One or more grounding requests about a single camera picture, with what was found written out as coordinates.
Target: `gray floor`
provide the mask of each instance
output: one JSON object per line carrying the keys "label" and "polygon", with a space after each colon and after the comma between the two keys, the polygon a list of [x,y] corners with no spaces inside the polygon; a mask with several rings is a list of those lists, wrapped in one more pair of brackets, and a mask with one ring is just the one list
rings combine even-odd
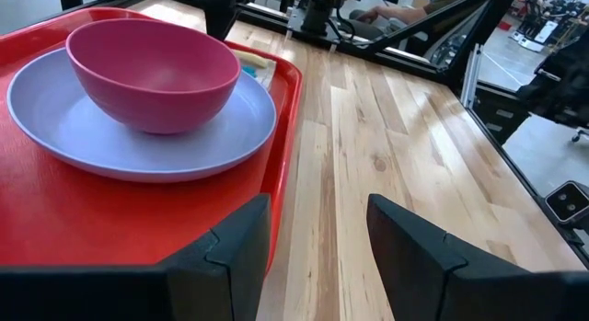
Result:
{"label": "gray floor", "polygon": [[[402,5],[410,5],[405,0]],[[264,5],[266,0],[256,0]],[[268,0],[277,9],[280,0]],[[341,12],[383,5],[381,0],[348,0]],[[59,0],[0,0],[0,33],[25,27],[60,11]],[[516,90],[533,77],[544,55],[521,48],[508,39],[509,32],[496,29],[485,45],[480,79]],[[505,150],[541,194],[568,179],[589,185],[589,142],[571,144],[574,130],[538,117],[528,119],[506,143]]]}

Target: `red tray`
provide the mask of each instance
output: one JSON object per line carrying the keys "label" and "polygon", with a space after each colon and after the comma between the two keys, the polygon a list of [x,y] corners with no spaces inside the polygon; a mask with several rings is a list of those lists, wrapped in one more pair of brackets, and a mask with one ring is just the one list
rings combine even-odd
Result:
{"label": "red tray", "polygon": [[88,174],[43,152],[10,119],[6,90],[18,69],[62,47],[74,29],[121,17],[150,18],[119,8],[89,8],[0,37],[0,265],[154,264],[253,196],[269,193],[269,267],[302,85],[291,63],[228,42],[277,62],[270,89],[278,111],[276,131],[247,162],[190,183],[147,185]]}

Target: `wood grain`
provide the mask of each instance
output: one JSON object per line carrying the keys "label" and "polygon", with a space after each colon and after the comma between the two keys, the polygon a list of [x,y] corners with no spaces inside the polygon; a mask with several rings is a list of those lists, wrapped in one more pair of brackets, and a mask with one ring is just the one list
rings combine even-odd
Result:
{"label": "wood grain", "polygon": [[[133,9],[204,30],[202,12],[180,3]],[[259,320],[393,319],[366,231],[369,193],[526,269],[584,269],[445,86],[240,22],[228,38],[305,78]]]}

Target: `bowl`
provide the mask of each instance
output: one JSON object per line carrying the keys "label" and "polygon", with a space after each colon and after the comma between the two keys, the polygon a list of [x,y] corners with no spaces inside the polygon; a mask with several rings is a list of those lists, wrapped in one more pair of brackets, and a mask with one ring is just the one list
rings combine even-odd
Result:
{"label": "bowl", "polygon": [[96,105],[143,132],[198,128],[223,108],[240,74],[221,41],[162,21],[90,23],[68,36],[66,49]]}

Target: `plate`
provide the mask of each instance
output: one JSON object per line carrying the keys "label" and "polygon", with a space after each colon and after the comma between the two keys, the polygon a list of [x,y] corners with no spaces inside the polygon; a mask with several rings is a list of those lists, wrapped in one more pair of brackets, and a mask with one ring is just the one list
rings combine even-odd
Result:
{"label": "plate", "polygon": [[260,149],[276,125],[271,96],[242,73],[225,107],[198,130],[177,135],[134,131],[88,97],[65,49],[24,66],[8,88],[7,104],[20,129],[57,158],[134,182],[181,182],[225,171]]}

